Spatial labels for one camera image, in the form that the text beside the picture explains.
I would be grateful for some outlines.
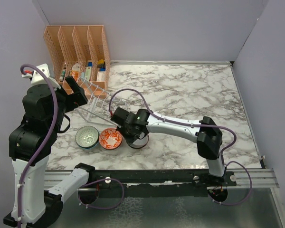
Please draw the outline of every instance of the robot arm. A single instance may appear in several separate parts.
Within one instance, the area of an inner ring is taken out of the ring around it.
[[[59,216],[63,203],[80,186],[86,184],[92,167],[76,167],[74,171],[57,186],[43,191],[44,176],[47,167],[51,146],[61,131],[61,124],[65,113],[87,104],[83,88],[79,87],[74,78],[66,77],[73,93],[68,95],[63,88],[52,78],[46,64],[37,67],[55,88],[57,97],[58,114],[54,130],[36,159],[30,165],[22,186],[21,210],[22,216],[18,217],[18,190],[20,176],[35,151],[46,137],[53,119],[53,98],[43,77],[36,71],[33,74],[22,75],[31,78],[32,87],[28,89],[23,98],[25,115],[21,125],[9,137],[9,155],[15,172],[15,203],[13,211],[4,218],[6,225],[16,227],[17,222],[27,224],[27,228],[42,228],[51,225]]]
[[[117,130],[120,131],[127,143],[134,148],[141,148],[145,145],[148,142],[149,133],[164,133],[188,139],[197,144],[198,154],[205,158],[208,163],[209,174],[214,177],[224,176],[226,167],[219,152],[222,144],[221,130],[209,127],[193,127],[197,124],[216,125],[211,118],[204,117],[201,121],[183,120],[166,117],[158,113],[154,114],[164,120],[159,120],[150,115],[146,109],[140,109],[137,114],[134,114],[118,107],[111,120],[119,125]],[[165,120],[191,124],[191,127]]]

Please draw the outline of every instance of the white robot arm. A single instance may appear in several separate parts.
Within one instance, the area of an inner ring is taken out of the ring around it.
[[[133,148],[142,148],[148,142],[149,133],[164,133],[188,139],[197,144],[198,154],[208,163],[209,174],[215,177],[224,176],[226,167],[219,152],[222,144],[221,130],[196,127],[196,125],[215,125],[211,118],[183,120],[154,114],[163,120],[154,117],[145,109],[140,109],[137,114],[134,114],[118,107],[111,120],[119,125],[117,130]]]

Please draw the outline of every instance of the table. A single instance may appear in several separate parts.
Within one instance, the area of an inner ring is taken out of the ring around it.
[[[129,65],[112,64],[109,88],[135,88],[142,92],[150,108],[158,113],[184,119],[213,118],[217,125],[234,130],[236,144],[224,153],[225,161],[238,161],[247,168],[261,168],[257,150],[247,122],[245,111],[229,64],[203,65]],[[134,92],[122,92],[120,97],[130,103],[136,112],[143,103]],[[100,145],[82,150],[75,142],[76,132],[93,125],[98,130],[109,127],[86,123],[78,113],[68,113],[71,128],[60,134],[52,147],[48,170],[72,170],[78,163],[93,165],[96,169],[204,169],[206,160],[197,154],[196,144],[175,136],[150,134],[148,145],[132,149],[125,142],[116,150],[107,151]],[[223,145],[232,135],[223,132]]]

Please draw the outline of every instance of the small item in organizer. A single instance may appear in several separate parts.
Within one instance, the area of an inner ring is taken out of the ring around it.
[[[90,81],[91,74],[92,74],[92,67],[91,66],[87,66],[85,68],[85,78],[86,78],[86,80]]]
[[[105,61],[103,59],[100,59],[98,62],[97,62],[97,67],[98,68],[105,68]]]
[[[66,68],[63,68],[59,80],[62,82],[66,75]]]
[[[70,75],[77,81],[79,77],[79,69],[80,65],[79,63],[75,63],[72,67]]]
[[[104,82],[105,81],[105,71],[99,71],[97,73],[97,82]]]

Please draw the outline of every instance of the desk organizer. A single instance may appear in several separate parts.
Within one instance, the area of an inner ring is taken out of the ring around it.
[[[60,82],[59,77],[64,64],[66,65],[65,75],[68,76],[72,66],[78,62],[80,69],[77,82],[84,88],[88,99],[92,95],[97,98],[107,96],[104,90],[108,89],[111,60],[102,25],[47,26],[44,31],[44,41],[52,58],[55,79],[68,94],[72,93],[71,88],[65,80]],[[97,62],[100,59],[105,60],[104,81],[97,81]],[[80,77],[89,61],[93,63],[89,82],[96,87],[87,86],[85,80]]]

